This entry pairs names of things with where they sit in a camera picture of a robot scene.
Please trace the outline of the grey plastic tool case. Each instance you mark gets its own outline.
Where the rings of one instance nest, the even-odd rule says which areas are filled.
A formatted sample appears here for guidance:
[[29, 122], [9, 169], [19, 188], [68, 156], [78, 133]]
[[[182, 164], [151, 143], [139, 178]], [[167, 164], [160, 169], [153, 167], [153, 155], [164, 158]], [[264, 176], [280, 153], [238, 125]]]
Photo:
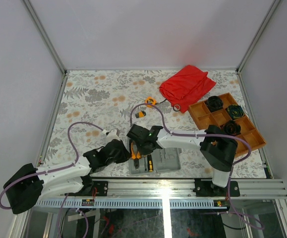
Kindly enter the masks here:
[[161, 174], [175, 172], [181, 169], [179, 156], [181, 149], [166, 148], [157, 149], [151, 154], [152, 170], [149, 170], [147, 156], [142, 156], [139, 159], [138, 166], [135, 167], [134, 160], [131, 158], [128, 161], [129, 174], [131, 176], [140, 176], [147, 174]]

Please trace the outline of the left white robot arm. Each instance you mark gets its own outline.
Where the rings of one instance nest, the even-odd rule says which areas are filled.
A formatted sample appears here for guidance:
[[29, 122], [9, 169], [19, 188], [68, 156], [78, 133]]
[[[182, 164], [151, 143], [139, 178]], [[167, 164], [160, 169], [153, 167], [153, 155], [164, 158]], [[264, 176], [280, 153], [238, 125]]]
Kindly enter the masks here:
[[17, 215], [40, 200], [60, 194], [89, 195], [93, 190], [90, 174], [102, 171], [112, 163], [124, 163], [130, 157], [124, 143], [114, 139], [106, 146], [85, 152], [76, 162], [38, 168], [26, 164], [3, 186], [10, 210]]

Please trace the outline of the orange handled pliers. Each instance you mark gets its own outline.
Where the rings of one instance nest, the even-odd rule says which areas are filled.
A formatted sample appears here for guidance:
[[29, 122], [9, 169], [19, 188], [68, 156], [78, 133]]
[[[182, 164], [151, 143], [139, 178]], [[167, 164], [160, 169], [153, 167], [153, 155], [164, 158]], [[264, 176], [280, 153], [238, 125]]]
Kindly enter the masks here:
[[134, 141], [131, 143], [131, 158], [133, 159], [134, 167], [136, 170], [139, 169], [139, 160], [141, 159], [141, 154], [137, 148], [137, 145]]

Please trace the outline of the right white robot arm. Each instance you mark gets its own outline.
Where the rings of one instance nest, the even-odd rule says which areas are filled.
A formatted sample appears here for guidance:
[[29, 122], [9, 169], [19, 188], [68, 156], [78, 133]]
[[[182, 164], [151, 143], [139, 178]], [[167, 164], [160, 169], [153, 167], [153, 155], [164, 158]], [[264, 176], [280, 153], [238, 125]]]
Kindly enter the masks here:
[[135, 142], [141, 155], [151, 154], [156, 149], [199, 150], [213, 168], [210, 184], [213, 194], [220, 196], [227, 192], [238, 143], [218, 126], [210, 125], [199, 131], [175, 131], [164, 126], [154, 125], [147, 129], [133, 124], [127, 137]]

